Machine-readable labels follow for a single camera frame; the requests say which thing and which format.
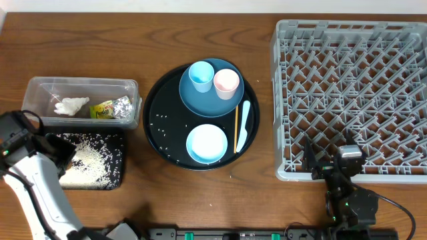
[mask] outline plastic grid basket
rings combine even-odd
[[[427,183],[427,24],[283,20],[270,43],[276,176],[311,181],[304,135],[328,161],[349,129],[359,183]]]

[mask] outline yellow snack wrapper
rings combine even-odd
[[[113,118],[113,101],[105,101],[101,104],[90,106],[91,118],[93,119],[112,119]]]

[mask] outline white knife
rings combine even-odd
[[[251,103],[246,100],[243,102],[242,109],[242,124],[240,125],[240,134],[238,140],[238,146],[236,147],[236,152],[240,152],[243,148],[243,145],[246,142],[246,137],[248,137],[248,132],[246,131],[246,120],[248,120],[249,108],[251,107]]]

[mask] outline wooden tabletop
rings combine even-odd
[[[169,164],[150,147],[141,124],[129,132],[126,175],[113,191],[66,191],[87,227],[133,219],[140,227],[284,229],[323,225],[323,183],[282,182],[274,175],[269,42],[281,19],[427,21],[424,15],[224,15],[147,13],[8,13],[0,35],[0,113],[20,109],[34,76],[135,79],[143,99],[169,70],[206,57],[235,63],[261,109],[258,136],[237,161],[213,171]],[[416,239],[427,235],[427,185],[365,185],[410,210]],[[375,227],[410,220],[383,201]],[[12,190],[0,182],[0,238],[30,239]]]

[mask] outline wooden stick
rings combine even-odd
[[[238,117],[239,117],[239,105],[236,107],[236,124],[234,125],[234,153],[236,153],[236,147],[238,144]]]

